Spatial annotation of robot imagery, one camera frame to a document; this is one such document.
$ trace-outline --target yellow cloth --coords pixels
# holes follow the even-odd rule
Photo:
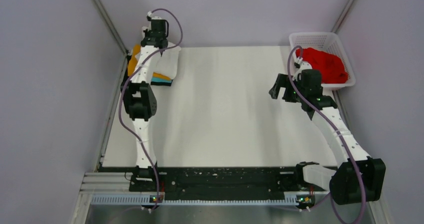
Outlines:
[[[133,74],[134,71],[135,71],[135,69],[136,69],[136,66],[137,66],[137,63],[138,63],[138,61],[136,59],[136,55],[138,53],[140,53],[140,51],[141,51],[141,45],[139,45],[139,44],[136,44],[134,46],[134,48],[132,49],[131,60],[128,62],[128,69],[127,69],[128,70],[127,71],[128,76],[131,76],[131,74]],[[165,75],[162,75],[160,73],[153,73],[153,77],[155,77],[155,78],[161,78],[161,79],[169,80],[169,81],[172,80],[172,79],[170,79],[170,78],[168,78]]]

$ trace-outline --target folded cloth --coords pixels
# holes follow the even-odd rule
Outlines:
[[[169,42],[168,46],[174,46],[174,44]],[[137,63],[140,59],[140,50],[140,44],[136,44],[132,49],[132,56],[127,69],[128,76],[130,76],[136,69]],[[173,80],[177,75],[178,53],[180,50],[180,47],[175,47],[163,52],[159,62],[156,64],[153,77]]]
[[[296,50],[296,56],[299,57],[300,50]],[[313,48],[303,50],[303,60],[310,63],[313,69],[321,72],[321,83],[346,83],[348,73],[345,71],[345,66],[342,60],[336,55],[329,54],[323,51],[318,51]]]
[[[156,86],[171,86],[172,85],[172,80],[166,80],[166,79],[162,79],[162,78],[156,78],[153,77],[151,79],[151,85],[156,85]]]

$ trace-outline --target cable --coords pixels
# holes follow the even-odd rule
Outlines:
[[[317,109],[313,104],[311,104],[298,90],[298,88],[296,87],[295,83],[293,82],[293,79],[290,78],[291,77],[291,73],[290,73],[290,62],[293,56],[293,53],[296,49],[300,49],[300,55],[299,58],[302,57],[303,55],[303,48],[300,45],[295,46],[291,51],[290,54],[288,56],[288,61],[287,61],[287,73],[289,76],[289,81],[290,84],[292,85],[293,89],[296,91],[296,93],[298,94],[298,96],[309,106],[311,107],[315,112],[317,112],[318,114],[320,114],[322,116],[322,118],[324,118],[329,124],[330,126],[334,129],[334,131],[339,135],[338,137],[341,140],[341,143],[343,143],[343,147],[346,150],[347,155],[349,156],[350,162],[352,162],[353,165],[353,169],[355,170],[356,176],[358,178],[358,182],[359,182],[359,189],[360,189],[360,211],[358,214],[358,217],[352,222],[352,224],[358,224],[360,223],[360,221],[362,220],[362,217],[364,216],[365,213],[365,208],[366,208],[366,196],[365,196],[365,187],[364,187],[364,182],[362,181],[362,177],[361,177],[361,173],[359,171],[359,167],[357,166],[357,163],[355,162],[351,151],[349,150],[349,147],[345,141],[345,139],[343,138],[343,135],[341,135],[339,129],[336,127],[336,125],[324,114],[322,113],[319,109]],[[322,199],[318,204],[322,203],[328,196],[330,195],[330,193],[324,198]],[[343,221],[343,219],[340,217],[339,213],[336,210],[336,206],[334,204],[334,200],[331,198],[331,206],[334,210],[334,214],[337,217],[337,219],[343,223],[343,224],[347,224],[345,221]]]
[[[124,177],[127,181],[130,181],[130,182],[131,182],[131,180],[127,178],[127,172],[125,172],[125,174],[123,175],[123,177]]]
[[[130,82],[130,80],[141,70],[141,68],[143,67],[143,65],[147,62],[147,60],[149,59],[149,58],[151,58],[153,55],[155,55],[155,54],[157,54],[158,52],[162,52],[162,51],[165,51],[165,50],[167,50],[167,49],[171,49],[171,48],[175,48],[175,47],[178,47],[178,45],[180,45],[181,44],[181,42],[182,42],[182,40],[183,40],[183,28],[181,28],[181,24],[180,24],[180,22],[178,21],[178,19],[175,17],[175,15],[171,12],[171,11],[169,11],[169,10],[167,10],[167,9],[165,9],[165,8],[157,8],[157,9],[154,9],[154,10],[152,10],[151,12],[152,13],[154,13],[154,12],[156,12],[156,11],[160,11],[160,10],[162,10],[162,11],[165,11],[165,12],[167,12],[167,13],[169,13],[172,17],[174,17],[174,19],[175,19],[175,21],[177,22],[177,24],[178,24],[178,27],[179,27],[179,30],[180,30],[180,32],[181,32],[181,37],[179,38],[179,41],[178,41],[178,43],[176,43],[176,45],[174,45],[174,46],[171,46],[171,47],[166,47],[166,48],[161,48],[161,49],[158,49],[158,50],[156,50],[155,52],[152,52],[149,56],[147,56],[144,60],[143,60],[143,62],[142,62],[142,64],[140,65],[140,67],[136,70],[136,71],[134,71],[133,73],[132,73],[132,75],[130,76],[130,77],[128,77],[128,79],[126,80],[126,82],[125,82],[125,84],[123,85],[123,88],[122,88],[122,94],[121,94],[121,99],[120,99],[120,102],[119,102],[119,110],[118,110],[118,112],[119,112],[119,115],[118,115],[118,117],[119,117],[119,122],[120,122],[120,124],[125,128],[125,129],[127,129],[130,133],[132,133],[139,141],[140,141],[140,145],[141,145],[141,148],[143,149],[143,152],[144,152],[144,154],[146,155],[146,157],[147,157],[147,159],[148,159],[148,161],[150,162],[150,164],[151,164],[151,167],[152,167],[152,169],[153,169],[153,172],[154,172],[154,176],[155,176],[155,178],[156,178],[156,196],[157,197],[159,197],[159,175],[158,175],[158,171],[157,171],[157,169],[156,169],[156,167],[155,167],[155,164],[153,163],[153,161],[152,161],[152,159],[150,158],[150,156],[149,156],[149,154],[147,153],[147,151],[146,151],[146,148],[145,148],[145,146],[144,146],[144,144],[143,144],[143,141],[142,141],[142,139],[141,139],[141,137],[140,136],[138,136],[133,130],[131,130],[131,128],[129,128],[128,126],[126,126],[125,124],[124,124],[124,122],[122,121],[122,103],[123,103],[123,101],[124,101],[124,93],[125,93],[125,90],[127,89],[127,86],[128,86],[128,83]],[[154,209],[156,209],[156,207],[158,206],[158,201],[159,201],[159,199],[156,199],[156,202],[155,202],[155,204],[154,204],[154,206],[153,206],[153,208],[151,209],[151,210],[154,210]]]

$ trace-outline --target metal frame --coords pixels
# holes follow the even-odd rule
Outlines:
[[[102,127],[102,130],[104,130],[103,135],[102,135],[102,139],[100,140],[100,143],[97,145],[98,150],[98,156],[97,158],[94,160],[93,163],[93,171],[97,171],[97,169],[99,168],[99,163],[103,162],[103,157],[105,156],[106,153],[106,147],[108,145],[108,139],[109,139],[109,135],[111,133],[111,129],[112,129],[112,120],[114,119],[114,115],[115,115],[115,111],[118,105],[118,99],[121,93],[121,89],[120,89],[120,84],[122,82],[122,79],[124,78],[125,72],[127,70],[127,57],[125,56],[122,59],[122,66],[120,69],[120,75],[119,78],[117,79],[116,83],[115,83],[115,87],[116,89],[113,91],[113,99],[111,100],[109,107],[107,109],[107,119],[105,120],[104,126]]]
[[[349,15],[350,11],[354,7],[357,0],[348,0],[346,5],[344,6],[344,9],[341,11],[341,14],[337,21],[335,22],[333,28],[331,29],[331,32],[338,33],[340,30],[341,25],[344,23],[346,17]]]
[[[119,35],[117,29],[115,28],[115,25],[112,22],[111,18],[109,17],[108,12],[103,6],[101,0],[92,0],[92,1],[94,4],[94,7],[97,9],[98,13],[100,14],[100,17],[103,19],[106,27],[108,28],[116,44],[119,46],[122,53],[127,54],[128,49],[125,47],[125,44],[121,39],[121,36]]]
[[[152,194],[94,194],[92,205],[133,205],[154,206]],[[296,206],[296,194],[288,194],[283,200],[260,201],[203,201],[203,200],[171,200],[158,203],[158,206]]]
[[[71,224],[85,224],[89,214],[90,204],[93,199],[92,194],[80,193],[76,200],[75,210],[71,219]]]

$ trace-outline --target metal floor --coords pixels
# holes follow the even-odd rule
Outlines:
[[[308,212],[290,212],[272,207],[236,206],[163,206],[151,215],[148,211],[134,209],[109,219],[128,206],[95,205],[91,206],[85,224],[339,224],[330,202]],[[358,214],[360,205],[339,207],[345,222],[352,222]],[[373,224],[370,212],[365,212],[361,224]]]

